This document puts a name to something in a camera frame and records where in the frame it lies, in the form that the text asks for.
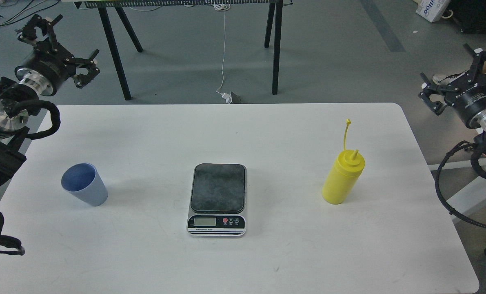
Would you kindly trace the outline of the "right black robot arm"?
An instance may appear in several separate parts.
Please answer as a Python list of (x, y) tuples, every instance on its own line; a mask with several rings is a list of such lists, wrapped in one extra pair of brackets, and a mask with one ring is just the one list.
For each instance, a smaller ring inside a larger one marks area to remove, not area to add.
[(462, 149), (472, 150), (472, 169), (486, 180), (486, 50), (476, 52), (468, 44), (464, 44), (463, 47), (472, 58), (470, 68), (446, 85), (437, 85), (421, 73), (424, 83), (418, 96), (435, 115), (441, 115), (447, 107), (451, 107), (466, 128), (482, 129), (481, 134), (474, 138), (474, 142), (461, 141), (446, 153), (437, 168), (435, 190), (439, 201), (450, 215), (486, 229), (486, 224), (465, 216), (447, 203), (439, 184), (441, 170), (449, 158)]

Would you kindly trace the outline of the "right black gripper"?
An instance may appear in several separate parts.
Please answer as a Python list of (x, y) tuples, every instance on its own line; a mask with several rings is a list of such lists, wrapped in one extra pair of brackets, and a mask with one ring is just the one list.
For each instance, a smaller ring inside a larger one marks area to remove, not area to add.
[[(470, 69), (466, 73), (467, 83), (473, 85), (437, 85), (424, 73), (420, 73), (424, 85), (418, 97), (437, 116), (444, 112), (447, 105), (450, 105), (465, 127), (486, 129), (486, 82), (476, 82), (478, 76), (485, 73), (483, 67), (486, 62), (486, 50), (477, 53), (468, 44), (463, 44), (463, 48), (473, 58)], [(441, 96), (443, 99), (433, 101), (431, 96)]]

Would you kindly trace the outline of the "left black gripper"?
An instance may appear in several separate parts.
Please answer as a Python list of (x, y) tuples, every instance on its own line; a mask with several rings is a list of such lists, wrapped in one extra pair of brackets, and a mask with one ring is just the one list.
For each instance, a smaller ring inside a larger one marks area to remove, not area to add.
[(99, 73), (94, 61), (99, 54), (95, 49), (88, 58), (75, 58), (71, 52), (57, 40), (54, 26), (63, 18), (42, 18), (35, 14), (19, 30), (17, 40), (32, 45), (33, 51), (24, 59), (22, 65), (15, 68), (15, 75), (22, 80), (27, 74), (42, 75), (47, 84), (40, 93), (42, 96), (53, 96), (61, 85), (72, 78), (79, 89), (87, 86)]

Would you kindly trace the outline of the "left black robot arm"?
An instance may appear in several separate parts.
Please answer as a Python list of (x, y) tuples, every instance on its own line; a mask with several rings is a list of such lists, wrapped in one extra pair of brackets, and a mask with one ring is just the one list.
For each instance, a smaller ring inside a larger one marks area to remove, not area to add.
[(24, 140), (43, 139), (60, 128), (58, 107), (40, 97), (56, 95), (69, 78), (82, 89), (100, 73), (94, 61), (99, 50), (77, 58), (58, 42), (54, 26), (61, 19), (33, 15), (17, 34), (33, 47), (14, 70), (17, 81), (0, 76), (0, 187), (26, 161), (19, 151)]

